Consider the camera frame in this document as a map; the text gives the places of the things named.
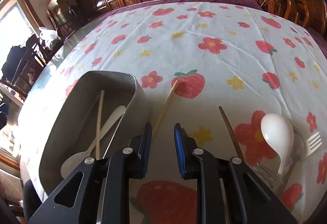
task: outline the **wooden chopstick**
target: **wooden chopstick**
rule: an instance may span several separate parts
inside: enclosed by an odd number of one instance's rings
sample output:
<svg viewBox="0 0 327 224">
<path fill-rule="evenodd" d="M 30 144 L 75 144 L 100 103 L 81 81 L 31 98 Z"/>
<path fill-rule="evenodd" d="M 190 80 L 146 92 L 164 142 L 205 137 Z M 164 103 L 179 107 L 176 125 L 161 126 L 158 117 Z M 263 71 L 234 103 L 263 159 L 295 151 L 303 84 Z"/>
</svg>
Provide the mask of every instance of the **wooden chopstick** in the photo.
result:
<svg viewBox="0 0 327 224">
<path fill-rule="evenodd" d="M 101 115 L 102 115 L 102 105 L 104 98 L 104 90 L 101 90 L 98 108 L 98 117 L 96 119 L 96 131 L 95 131 L 95 158 L 100 159 L 100 130 L 101 130 Z"/>
<path fill-rule="evenodd" d="M 230 135 L 231 140 L 232 140 L 232 142 L 233 142 L 233 145 L 234 145 L 234 147 L 235 147 L 235 150 L 236 150 L 237 156 L 238 156 L 238 157 L 239 157 L 243 162 L 245 162 L 245 159 L 244 159 L 244 156 L 243 156 L 243 152 L 242 152 L 242 150 L 241 150 L 240 145 L 238 144 L 238 141 L 237 141 L 236 136 L 235 136 L 235 134 L 234 134 L 234 130 L 233 130 L 233 128 L 232 128 L 230 122 L 228 121 L 227 116 L 226 116 L 226 114 L 225 114 L 223 108 L 222 108 L 221 106 L 219 106 L 218 108 L 219 108 L 219 110 L 220 110 L 221 116 L 223 116 L 223 119 L 224 119 L 224 122 L 225 122 L 225 124 L 226 124 L 227 130 L 228 130 L 228 132 L 229 132 L 229 135 Z"/>
<path fill-rule="evenodd" d="M 160 123 L 161 123 L 161 119 L 162 119 L 162 117 L 164 116 L 165 111 L 166 111 L 166 109 L 167 109 L 167 107 L 168 107 L 168 104 L 169 104 L 169 102 L 170 102 L 170 100 L 171 100 L 171 97 L 172 97 L 172 95 L 173 95 L 173 93 L 175 92 L 175 90 L 176 90 L 177 87 L 178 87 L 178 80 L 175 82 L 175 84 L 174 84 L 173 87 L 171 88 L 171 90 L 170 90 L 170 92 L 169 92 L 169 94 L 168 94 L 168 96 L 167 96 L 167 98 L 166 98 L 166 101 L 165 101 L 163 107 L 161 108 L 160 114 L 159 114 L 159 116 L 158 116 L 158 118 L 157 118 L 157 120 L 156 120 L 156 122 L 155 122 L 155 124 L 154 124 L 154 127 L 153 127 L 153 129 L 152 129 L 152 139 L 153 139 L 154 135 L 156 134 L 156 131 L 157 131 L 158 128 L 159 128 L 159 125 L 160 125 Z"/>
</svg>

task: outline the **silver screw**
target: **silver screw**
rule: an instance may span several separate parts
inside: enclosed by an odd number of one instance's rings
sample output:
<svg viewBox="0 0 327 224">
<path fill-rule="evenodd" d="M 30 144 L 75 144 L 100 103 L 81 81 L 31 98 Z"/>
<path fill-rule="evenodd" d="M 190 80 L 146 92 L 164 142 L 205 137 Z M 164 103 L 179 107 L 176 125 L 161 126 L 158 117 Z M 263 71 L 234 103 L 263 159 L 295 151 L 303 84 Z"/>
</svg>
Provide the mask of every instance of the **silver screw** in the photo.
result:
<svg viewBox="0 0 327 224">
<path fill-rule="evenodd" d="M 194 154 L 196 155 L 202 155 L 203 154 L 203 149 L 202 148 L 196 148 L 193 150 Z"/>
<path fill-rule="evenodd" d="M 242 160 L 239 157 L 234 157 L 232 158 L 232 162 L 238 165 L 242 163 Z"/>
<path fill-rule="evenodd" d="M 130 153 L 132 153 L 133 152 L 133 148 L 131 148 L 131 147 L 125 147 L 124 149 L 123 149 L 123 153 L 124 154 L 130 154 Z"/>
<path fill-rule="evenodd" d="M 86 159 L 84 159 L 84 163 L 85 164 L 92 164 L 94 162 L 94 158 L 92 157 L 87 157 Z"/>
</svg>

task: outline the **purple fabric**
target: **purple fabric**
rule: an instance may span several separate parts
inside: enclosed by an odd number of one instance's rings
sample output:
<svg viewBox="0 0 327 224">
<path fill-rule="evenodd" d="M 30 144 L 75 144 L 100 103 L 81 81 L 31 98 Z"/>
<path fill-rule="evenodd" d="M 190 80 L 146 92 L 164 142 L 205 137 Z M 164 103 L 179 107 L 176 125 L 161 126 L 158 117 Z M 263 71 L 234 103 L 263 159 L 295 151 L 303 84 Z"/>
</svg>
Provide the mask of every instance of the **purple fabric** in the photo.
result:
<svg viewBox="0 0 327 224">
<path fill-rule="evenodd" d="M 149 2 L 143 2 L 143 3 L 137 3 L 132 6 L 125 6 L 123 8 L 119 8 L 116 10 L 112 10 L 106 14 L 103 14 L 95 19 L 93 19 L 91 22 L 94 22 L 99 19 L 106 19 L 109 16 L 112 16 L 114 14 L 122 13 L 125 11 L 130 11 L 134 9 L 138 9 L 141 7 L 147 7 L 147 6 L 154 6 L 156 4 L 162 4 L 162 3 L 170 3 L 170 2 L 216 2 L 216 3 L 229 3 L 236 6 L 244 6 L 244 7 L 250 7 L 257 10 L 262 11 L 262 8 L 259 6 L 259 4 L 254 0 L 155 0 L 155 1 L 149 1 Z"/>
<path fill-rule="evenodd" d="M 309 27 L 307 31 L 309 32 L 311 37 L 313 37 L 313 39 L 315 40 L 315 42 L 318 44 L 319 48 L 323 52 L 323 55 L 327 59 L 327 42 L 325 41 L 325 39 L 322 37 L 320 33 L 315 31 L 311 27 Z"/>
</svg>

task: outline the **gray container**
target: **gray container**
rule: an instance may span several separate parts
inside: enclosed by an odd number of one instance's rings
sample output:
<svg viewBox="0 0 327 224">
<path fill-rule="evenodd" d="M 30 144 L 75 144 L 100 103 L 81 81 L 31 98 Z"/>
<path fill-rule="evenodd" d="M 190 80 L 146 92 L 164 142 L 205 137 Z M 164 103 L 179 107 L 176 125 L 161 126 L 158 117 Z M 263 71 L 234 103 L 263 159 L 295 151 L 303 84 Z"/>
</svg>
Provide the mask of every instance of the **gray container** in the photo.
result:
<svg viewBox="0 0 327 224">
<path fill-rule="evenodd" d="M 86 151 L 95 138 L 99 94 L 105 90 L 101 125 L 120 105 L 126 112 L 100 142 L 103 158 L 126 147 L 130 139 L 143 133 L 151 114 L 150 102 L 131 74 L 90 71 L 71 91 L 46 142 L 39 168 L 41 184 L 49 195 L 63 180 L 60 168 L 71 155 Z"/>
</svg>

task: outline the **table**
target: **table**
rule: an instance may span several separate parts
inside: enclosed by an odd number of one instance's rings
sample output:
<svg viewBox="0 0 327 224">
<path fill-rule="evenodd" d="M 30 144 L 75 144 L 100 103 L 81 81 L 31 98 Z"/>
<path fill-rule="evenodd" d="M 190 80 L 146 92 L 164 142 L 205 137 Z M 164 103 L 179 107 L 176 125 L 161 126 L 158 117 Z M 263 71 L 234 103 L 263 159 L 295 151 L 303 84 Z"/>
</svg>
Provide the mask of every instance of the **table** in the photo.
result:
<svg viewBox="0 0 327 224">
<path fill-rule="evenodd" d="M 42 152 L 69 92 L 85 72 L 112 70 L 136 77 L 153 104 L 152 123 L 173 83 L 182 82 L 151 144 L 147 176 L 130 187 L 135 223 L 144 217 L 139 206 L 152 223 L 180 223 L 179 216 L 194 221 L 196 185 L 180 179 L 174 124 L 181 123 L 199 147 L 229 159 L 236 152 L 219 105 L 247 163 L 274 172 L 279 158 L 260 131 L 265 114 L 283 114 L 305 139 L 320 132 L 323 145 L 295 166 L 282 196 L 294 217 L 305 221 L 327 189 L 327 60 L 316 42 L 304 28 L 244 6 L 181 0 L 138 7 L 79 31 L 77 38 L 87 36 L 73 49 L 65 45 L 71 52 L 52 76 L 50 65 L 45 68 L 25 101 L 22 156 L 39 196 L 46 199 L 38 176 Z"/>
</svg>

